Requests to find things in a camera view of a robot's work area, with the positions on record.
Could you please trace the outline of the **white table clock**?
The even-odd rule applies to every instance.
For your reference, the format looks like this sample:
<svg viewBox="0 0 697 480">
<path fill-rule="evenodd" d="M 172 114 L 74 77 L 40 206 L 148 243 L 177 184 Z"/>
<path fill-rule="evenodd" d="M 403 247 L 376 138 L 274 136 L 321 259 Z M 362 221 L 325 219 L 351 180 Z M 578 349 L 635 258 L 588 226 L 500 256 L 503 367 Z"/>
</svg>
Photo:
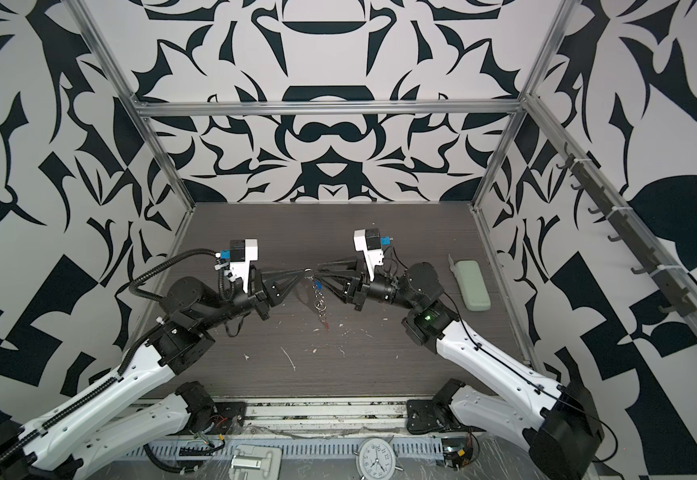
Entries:
<svg viewBox="0 0 697 480">
<path fill-rule="evenodd" d="M 381 438 L 365 440 L 355 459 L 360 480 L 390 480 L 402 471 L 392 444 Z"/>
</svg>

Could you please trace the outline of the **mint green glasses case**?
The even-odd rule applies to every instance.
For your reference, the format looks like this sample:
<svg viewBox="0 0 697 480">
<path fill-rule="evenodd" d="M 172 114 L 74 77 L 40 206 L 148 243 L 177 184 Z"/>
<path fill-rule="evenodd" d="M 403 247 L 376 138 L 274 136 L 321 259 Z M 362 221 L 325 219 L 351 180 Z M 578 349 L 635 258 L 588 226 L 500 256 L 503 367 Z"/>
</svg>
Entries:
<svg viewBox="0 0 697 480">
<path fill-rule="evenodd" d="M 452 256 L 448 260 L 466 308 L 472 312 L 489 311 L 492 301 L 480 264 L 476 260 L 455 261 Z"/>
</svg>

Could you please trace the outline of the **white plastic hinge block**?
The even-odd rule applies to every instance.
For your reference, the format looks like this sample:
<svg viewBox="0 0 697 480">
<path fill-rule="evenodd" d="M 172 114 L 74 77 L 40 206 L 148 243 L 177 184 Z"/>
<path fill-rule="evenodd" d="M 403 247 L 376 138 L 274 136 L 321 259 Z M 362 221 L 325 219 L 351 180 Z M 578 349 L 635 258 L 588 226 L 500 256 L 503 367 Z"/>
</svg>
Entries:
<svg viewBox="0 0 697 480">
<path fill-rule="evenodd" d="M 282 449 L 254 445 L 234 448 L 228 477 L 232 480 L 278 480 Z"/>
</svg>

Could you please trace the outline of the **perforated metal crescent plate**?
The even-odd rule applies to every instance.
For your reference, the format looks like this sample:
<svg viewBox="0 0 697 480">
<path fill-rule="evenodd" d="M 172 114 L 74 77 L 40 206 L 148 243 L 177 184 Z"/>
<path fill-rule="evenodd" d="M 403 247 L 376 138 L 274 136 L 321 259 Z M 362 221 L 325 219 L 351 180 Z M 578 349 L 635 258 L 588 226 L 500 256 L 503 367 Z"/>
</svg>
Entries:
<svg viewBox="0 0 697 480">
<path fill-rule="evenodd" d="M 316 312 L 316 308 L 314 308 L 314 289 L 312 289 L 312 280 L 316 279 L 316 276 L 314 276 L 314 271 L 310 272 L 309 276 L 306 276 L 304 280 L 306 280 L 306 284 L 308 284 L 308 289 L 310 289 L 310 293 L 308 294 L 308 308 L 314 312 L 314 314 L 318 315 L 318 312 Z M 328 325 L 328 317 L 326 318 L 326 323 L 322 323 L 322 327 L 326 329 L 326 331 L 330 330 L 330 325 Z"/>
</svg>

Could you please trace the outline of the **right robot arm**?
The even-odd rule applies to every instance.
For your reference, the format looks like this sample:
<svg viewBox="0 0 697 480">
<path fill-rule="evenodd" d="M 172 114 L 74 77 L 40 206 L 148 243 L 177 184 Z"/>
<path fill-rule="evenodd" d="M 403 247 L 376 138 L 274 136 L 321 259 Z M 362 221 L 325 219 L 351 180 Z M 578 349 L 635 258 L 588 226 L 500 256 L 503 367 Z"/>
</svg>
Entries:
<svg viewBox="0 0 697 480">
<path fill-rule="evenodd" d="M 399 277 L 359 260 L 322 264 L 316 279 L 346 304 L 375 300 L 407 310 L 406 334 L 453 362 L 492 391 L 451 382 L 439 393 L 444 410 L 464 427 L 492 433 L 528 452 L 550 479 L 581 479 L 605 439 L 592 393 L 580 380 L 548 378 L 480 336 L 443 302 L 434 266 L 416 263 Z"/>
</svg>

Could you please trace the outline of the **small green circuit board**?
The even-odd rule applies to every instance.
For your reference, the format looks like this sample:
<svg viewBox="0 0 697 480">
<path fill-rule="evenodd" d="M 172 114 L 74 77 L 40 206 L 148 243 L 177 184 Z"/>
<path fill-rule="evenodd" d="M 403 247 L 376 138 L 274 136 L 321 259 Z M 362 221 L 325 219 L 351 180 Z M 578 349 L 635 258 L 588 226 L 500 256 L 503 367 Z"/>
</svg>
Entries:
<svg viewBox="0 0 697 480">
<path fill-rule="evenodd" d="M 478 438 L 472 433 L 462 437 L 448 437 L 442 439 L 444 468 L 461 470 L 473 463 L 481 453 Z"/>
</svg>

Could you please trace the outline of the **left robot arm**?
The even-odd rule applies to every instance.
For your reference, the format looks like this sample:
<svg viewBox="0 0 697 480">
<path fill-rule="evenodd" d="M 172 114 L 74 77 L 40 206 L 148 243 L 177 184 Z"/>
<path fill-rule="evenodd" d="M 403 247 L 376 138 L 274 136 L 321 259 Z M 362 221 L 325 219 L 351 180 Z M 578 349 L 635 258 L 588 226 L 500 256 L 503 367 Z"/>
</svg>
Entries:
<svg viewBox="0 0 697 480">
<path fill-rule="evenodd" d="M 218 286 L 186 276 L 164 295 L 144 290 L 148 280 L 194 256 L 214 257 Z M 212 428 L 216 403 L 196 381 L 129 416 L 120 412 L 196 364 L 216 342 L 214 328 L 252 313 L 270 318 L 306 274 L 260 270 L 256 258 L 254 239 L 226 251 L 196 248 L 132 280 L 130 293 L 158 304 L 164 317 L 126 350 L 118 366 L 70 400 L 24 424 L 0 425 L 0 479 L 86 479 L 154 440 Z"/>
</svg>

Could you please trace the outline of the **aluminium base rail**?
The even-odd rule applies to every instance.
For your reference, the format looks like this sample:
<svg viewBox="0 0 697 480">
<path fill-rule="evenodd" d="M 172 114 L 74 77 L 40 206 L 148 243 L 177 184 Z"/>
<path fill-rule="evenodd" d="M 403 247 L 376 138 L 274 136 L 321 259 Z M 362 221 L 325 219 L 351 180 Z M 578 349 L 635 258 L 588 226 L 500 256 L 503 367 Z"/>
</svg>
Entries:
<svg viewBox="0 0 697 480">
<path fill-rule="evenodd" d="M 404 433 L 406 396 L 246 398 L 234 418 L 220 416 L 232 431 L 284 437 L 349 436 L 359 433 Z"/>
</svg>

